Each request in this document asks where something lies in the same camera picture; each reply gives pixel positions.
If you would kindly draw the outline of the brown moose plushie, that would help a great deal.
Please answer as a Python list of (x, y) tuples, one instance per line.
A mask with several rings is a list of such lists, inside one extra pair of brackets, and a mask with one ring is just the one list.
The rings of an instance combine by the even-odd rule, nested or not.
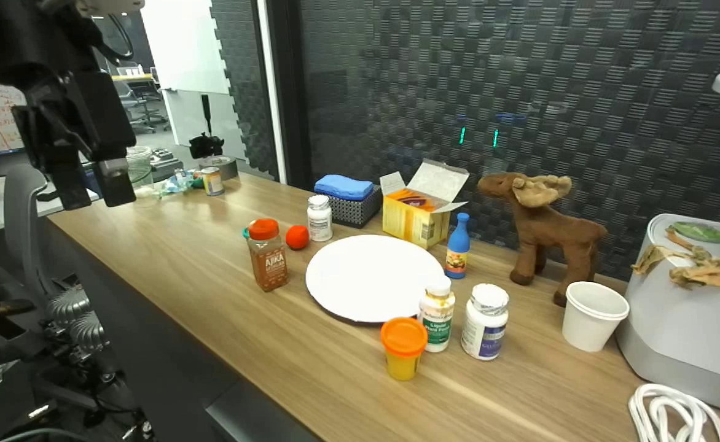
[(508, 275), (516, 286), (532, 286), (546, 268), (546, 250), (561, 248), (566, 258), (562, 283), (553, 293), (557, 308), (566, 304), (571, 283), (592, 281), (598, 268), (598, 247), (607, 228), (591, 220), (561, 215), (555, 201), (572, 189), (571, 178), (524, 172), (484, 175), (478, 191), (503, 200), (514, 216), (519, 258)]

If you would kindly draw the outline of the orange lid yellow tub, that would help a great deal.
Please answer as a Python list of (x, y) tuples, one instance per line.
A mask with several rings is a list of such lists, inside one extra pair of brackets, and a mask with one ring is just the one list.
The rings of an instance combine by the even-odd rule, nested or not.
[(419, 377), (419, 362), (427, 344), (427, 331), (419, 319), (389, 319), (382, 328), (382, 344), (392, 379), (411, 380)]

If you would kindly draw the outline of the green label pill bottle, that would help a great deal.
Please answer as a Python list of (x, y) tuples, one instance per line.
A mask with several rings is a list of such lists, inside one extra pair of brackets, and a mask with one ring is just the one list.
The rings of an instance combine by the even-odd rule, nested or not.
[(453, 334), (453, 314), (454, 314), (454, 293), (451, 277), (437, 277), (425, 287), (421, 299), (421, 323), (427, 331), (425, 349), (437, 353), (451, 347)]

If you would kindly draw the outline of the orange lid spice jar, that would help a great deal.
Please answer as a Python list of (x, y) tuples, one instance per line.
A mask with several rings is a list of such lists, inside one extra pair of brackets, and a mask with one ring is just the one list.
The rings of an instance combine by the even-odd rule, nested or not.
[(249, 250), (255, 283), (271, 293), (288, 281), (288, 258), (276, 220), (254, 220), (249, 225)]

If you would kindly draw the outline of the orange plush ball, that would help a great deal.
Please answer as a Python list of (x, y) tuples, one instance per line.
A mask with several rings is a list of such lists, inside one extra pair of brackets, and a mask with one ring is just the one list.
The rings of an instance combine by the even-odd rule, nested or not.
[(302, 225), (295, 225), (286, 231), (286, 247), (290, 250), (304, 250), (311, 247), (311, 231)]

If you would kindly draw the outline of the blue glue bottle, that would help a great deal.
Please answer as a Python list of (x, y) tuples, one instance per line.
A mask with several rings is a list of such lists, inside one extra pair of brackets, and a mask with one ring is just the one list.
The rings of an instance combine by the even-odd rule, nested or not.
[(462, 281), (468, 275), (468, 253), (470, 253), (468, 225), (470, 225), (470, 215), (460, 211), (454, 228), (448, 238), (446, 272), (453, 281)]

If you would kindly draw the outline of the white paper cup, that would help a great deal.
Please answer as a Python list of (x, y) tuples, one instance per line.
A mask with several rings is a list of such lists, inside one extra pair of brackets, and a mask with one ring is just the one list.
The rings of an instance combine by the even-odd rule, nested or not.
[(600, 283), (571, 283), (566, 291), (562, 339), (587, 353), (605, 349), (626, 319), (630, 302)]

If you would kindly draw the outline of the white paper plate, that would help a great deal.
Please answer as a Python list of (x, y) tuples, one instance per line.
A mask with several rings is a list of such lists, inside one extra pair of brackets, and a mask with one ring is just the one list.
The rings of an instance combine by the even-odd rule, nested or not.
[(330, 314), (358, 324), (415, 317), (419, 299), (440, 264), (421, 247), (392, 236), (349, 236), (320, 248), (304, 270), (312, 299)]

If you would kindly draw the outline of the small white pill bottle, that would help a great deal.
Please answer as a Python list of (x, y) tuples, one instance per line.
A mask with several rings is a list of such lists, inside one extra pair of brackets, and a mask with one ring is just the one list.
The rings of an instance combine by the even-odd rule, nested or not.
[(324, 194), (312, 194), (308, 200), (308, 228), (312, 242), (333, 238), (333, 205)]

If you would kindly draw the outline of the blue label white bottle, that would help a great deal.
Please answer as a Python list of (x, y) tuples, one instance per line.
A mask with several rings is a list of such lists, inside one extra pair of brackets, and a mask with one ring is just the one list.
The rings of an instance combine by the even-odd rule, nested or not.
[(508, 323), (508, 293), (498, 286), (480, 283), (464, 304), (462, 349), (492, 362), (502, 353), (502, 341)]

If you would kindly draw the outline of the blue folded cloth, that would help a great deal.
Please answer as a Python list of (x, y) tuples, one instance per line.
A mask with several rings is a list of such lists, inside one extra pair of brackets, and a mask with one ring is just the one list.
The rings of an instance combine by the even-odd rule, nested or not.
[(365, 201), (374, 191), (374, 184), (345, 175), (324, 175), (315, 183), (315, 191), (347, 201)]

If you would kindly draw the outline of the grey white appliance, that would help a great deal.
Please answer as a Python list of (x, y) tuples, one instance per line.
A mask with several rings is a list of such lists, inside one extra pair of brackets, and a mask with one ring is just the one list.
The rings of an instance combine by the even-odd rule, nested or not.
[(631, 371), (720, 409), (720, 222), (657, 215), (618, 344)]

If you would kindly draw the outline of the yellow open cardboard box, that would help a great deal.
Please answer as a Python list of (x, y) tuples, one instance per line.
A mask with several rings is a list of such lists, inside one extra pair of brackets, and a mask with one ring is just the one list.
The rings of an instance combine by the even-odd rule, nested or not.
[(382, 228), (424, 248), (442, 244), (451, 233), (451, 215), (462, 206), (460, 191), (468, 180), (468, 169), (436, 161), (424, 161), (411, 180), (401, 172), (383, 175)]

